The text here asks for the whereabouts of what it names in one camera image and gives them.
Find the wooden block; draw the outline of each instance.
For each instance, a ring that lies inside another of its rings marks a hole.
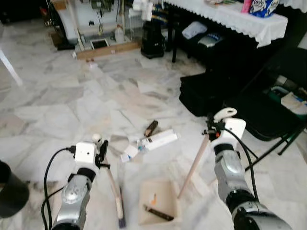
[[[102,55],[116,54],[133,49],[138,49],[141,47],[141,44],[138,42],[129,42],[119,45],[113,45],[98,49],[85,50],[77,53],[77,59],[89,59]]]
[[[62,38],[61,38],[61,37],[58,35],[58,33],[55,32],[55,31],[52,32],[52,33],[50,33],[50,37],[51,37],[51,39],[52,39],[53,44],[54,44],[55,47],[58,47],[59,44],[62,44],[62,43],[63,43]]]
[[[51,0],[52,4],[54,5],[54,8],[57,11],[65,10],[66,9],[66,3],[65,0]]]

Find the black marker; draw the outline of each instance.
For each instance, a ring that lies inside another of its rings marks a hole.
[[[150,213],[156,215],[157,217],[160,217],[160,218],[165,219],[167,221],[171,221],[171,220],[174,219],[174,217],[172,217],[168,214],[165,214],[163,212],[160,212],[156,209],[153,209],[152,207],[148,207],[147,205],[144,205],[144,208],[145,208],[145,211],[150,212]]]

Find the small bottle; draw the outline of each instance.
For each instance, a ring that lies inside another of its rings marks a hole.
[[[120,25],[117,25],[117,28],[114,31],[114,35],[115,35],[115,41],[117,43],[124,43],[124,41],[125,41],[125,39],[124,39],[124,31],[120,27]]]
[[[248,13],[253,0],[244,0],[241,13]]]

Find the black table leg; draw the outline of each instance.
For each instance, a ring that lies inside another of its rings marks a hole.
[[[175,31],[175,38],[174,38],[174,42],[173,42],[173,58],[172,58],[172,62],[175,63],[176,62],[176,54],[177,54],[177,36],[176,36],[177,32]]]
[[[168,7],[168,25],[167,25],[167,44],[166,44],[166,52],[170,52],[172,50],[172,40],[173,40],[173,11],[172,8]]]

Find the black trash bin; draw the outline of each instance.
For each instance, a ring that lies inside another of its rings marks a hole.
[[[11,217],[20,211],[29,198],[29,189],[0,161],[0,218]]]

